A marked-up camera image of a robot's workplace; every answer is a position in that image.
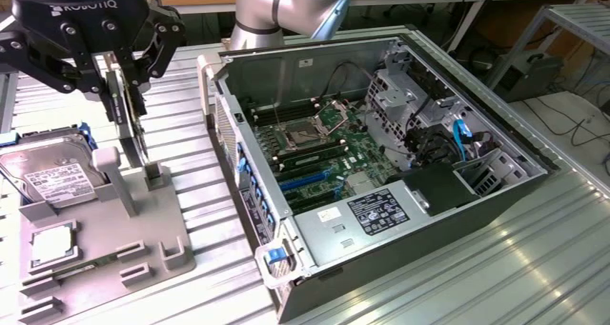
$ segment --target robotiq logo text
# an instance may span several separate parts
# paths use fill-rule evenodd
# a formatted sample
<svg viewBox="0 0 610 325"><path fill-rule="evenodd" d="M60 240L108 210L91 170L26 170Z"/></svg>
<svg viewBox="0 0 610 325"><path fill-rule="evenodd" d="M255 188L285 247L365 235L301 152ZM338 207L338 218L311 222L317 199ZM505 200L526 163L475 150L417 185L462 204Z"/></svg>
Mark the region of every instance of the robotiq logo text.
<svg viewBox="0 0 610 325"><path fill-rule="evenodd" d="M62 12L67 11L84 11L87 9L118 9L119 6L115 0L107 0L96 4L83 5L83 6L50 6L51 15L62 16Z"/></svg>

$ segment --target warning label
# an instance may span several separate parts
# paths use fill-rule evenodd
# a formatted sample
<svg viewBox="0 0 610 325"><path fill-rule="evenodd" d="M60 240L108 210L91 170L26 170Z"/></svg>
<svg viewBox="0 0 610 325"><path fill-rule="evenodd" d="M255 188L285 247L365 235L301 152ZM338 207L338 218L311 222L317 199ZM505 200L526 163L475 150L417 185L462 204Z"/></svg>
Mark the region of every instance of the warning label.
<svg viewBox="0 0 610 325"><path fill-rule="evenodd" d="M51 203L94 192L92 183L78 163L26 174L24 177Z"/></svg>
<svg viewBox="0 0 610 325"><path fill-rule="evenodd" d="M350 201L347 205L370 236L409 220L405 210L387 189Z"/></svg>

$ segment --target hard drive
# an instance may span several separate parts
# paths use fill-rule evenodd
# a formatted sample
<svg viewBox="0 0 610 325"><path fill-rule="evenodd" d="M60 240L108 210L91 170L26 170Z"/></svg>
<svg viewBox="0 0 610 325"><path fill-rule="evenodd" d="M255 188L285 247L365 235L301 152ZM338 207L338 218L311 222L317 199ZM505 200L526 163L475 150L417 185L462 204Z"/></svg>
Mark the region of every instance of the hard drive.
<svg viewBox="0 0 610 325"><path fill-rule="evenodd" d="M96 145L87 126L2 136L0 172L26 203L46 200L62 208L95 199L94 188L107 178L92 166Z"/></svg>

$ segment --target aluminum profile table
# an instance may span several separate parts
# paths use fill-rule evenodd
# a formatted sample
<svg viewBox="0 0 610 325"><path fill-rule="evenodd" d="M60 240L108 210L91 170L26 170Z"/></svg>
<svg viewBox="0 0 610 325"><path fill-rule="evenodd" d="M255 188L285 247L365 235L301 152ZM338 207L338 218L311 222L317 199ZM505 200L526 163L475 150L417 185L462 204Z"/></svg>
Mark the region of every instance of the aluminum profile table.
<svg viewBox="0 0 610 325"><path fill-rule="evenodd" d="M513 61L541 29L545 20L553 21L561 29L569 30L600 51L610 55L610 7L602 4L543 6L525 28L506 59L491 70L486 79L490 89L494 89L502 80ZM550 47L558 33L559 31L550 36L549 41L542 43L539 48L543 51Z"/></svg>
<svg viewBox="0 0 610 325"><path fill-rule="evenodd" d="M490 226L294 319L290 324L608 324L610 298L609 190L503 101L417 32L403 31L534 145L563 168ZM302 37L289 42L305 41ZM60 324L275 323L219 161L203 124L195 58L182 49L146 94L142 120L151 157L172 170L198 266L175 279L102 305ZM100 145L118 145L100 104L18 79L12 128L44 129L82 117ZM15 324L18 199L2 185L0 324Z"/></svg>

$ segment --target motherboard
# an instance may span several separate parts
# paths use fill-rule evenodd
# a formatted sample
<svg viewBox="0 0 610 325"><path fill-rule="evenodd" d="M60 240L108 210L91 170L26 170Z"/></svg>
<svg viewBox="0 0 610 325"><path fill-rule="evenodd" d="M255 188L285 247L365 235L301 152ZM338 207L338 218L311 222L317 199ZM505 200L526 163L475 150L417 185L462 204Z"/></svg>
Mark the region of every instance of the motherboard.
<svg viewBox="0 0 610 325"><path fill-rule="evenodd" d="M325 99L313 116L256 126L255 137L298 214L382 186L398 172L367 132L363 102Z"/></svg>

